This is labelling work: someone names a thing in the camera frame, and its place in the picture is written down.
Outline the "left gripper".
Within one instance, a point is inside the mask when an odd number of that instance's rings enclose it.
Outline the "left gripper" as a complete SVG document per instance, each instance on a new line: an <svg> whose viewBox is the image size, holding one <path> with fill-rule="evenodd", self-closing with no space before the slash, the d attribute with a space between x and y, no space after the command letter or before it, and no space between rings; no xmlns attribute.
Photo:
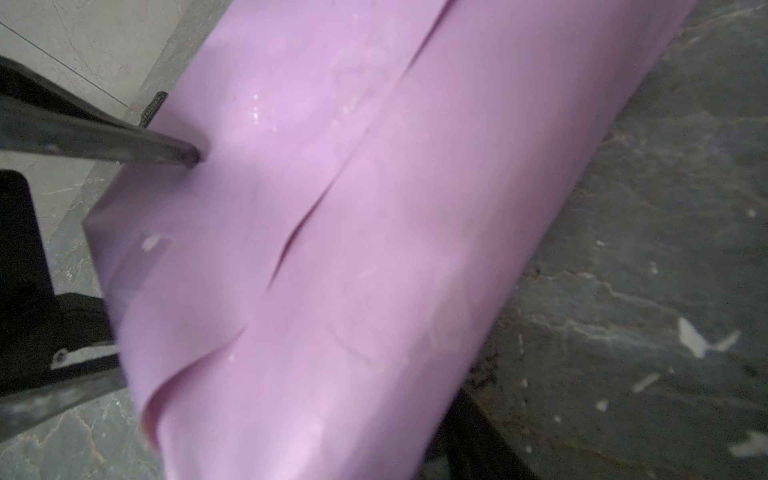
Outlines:
<svg viewBox="0 0 768 480"><path fill-rule="evenodd" d="M132 125L1 59L1 149L196 166L194 145ZM26 178L1 172L1 439L126 387L102 299L54 292Z"/></svg>

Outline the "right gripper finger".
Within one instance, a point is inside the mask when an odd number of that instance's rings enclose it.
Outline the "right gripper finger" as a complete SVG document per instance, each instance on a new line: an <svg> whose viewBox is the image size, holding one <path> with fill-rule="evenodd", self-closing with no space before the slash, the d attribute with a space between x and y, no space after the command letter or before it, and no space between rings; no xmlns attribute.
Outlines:
<svg viewBox="0 0 768 480"><path fill-rule="evenodd" d="M536 480L477 403L461 390L425 454L427 479Z"/></svg>

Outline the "pink wrapping paper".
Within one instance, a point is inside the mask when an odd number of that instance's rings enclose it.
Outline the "pink wrapping paper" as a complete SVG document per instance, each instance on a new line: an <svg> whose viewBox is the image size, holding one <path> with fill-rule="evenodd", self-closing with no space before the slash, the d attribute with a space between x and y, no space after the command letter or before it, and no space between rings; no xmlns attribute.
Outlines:
<svg viewBox="0 0 768 480"><path fill-rule="evenodd" d="M235 1L84 231L169 479L408 479L690 1Z"/></svg>

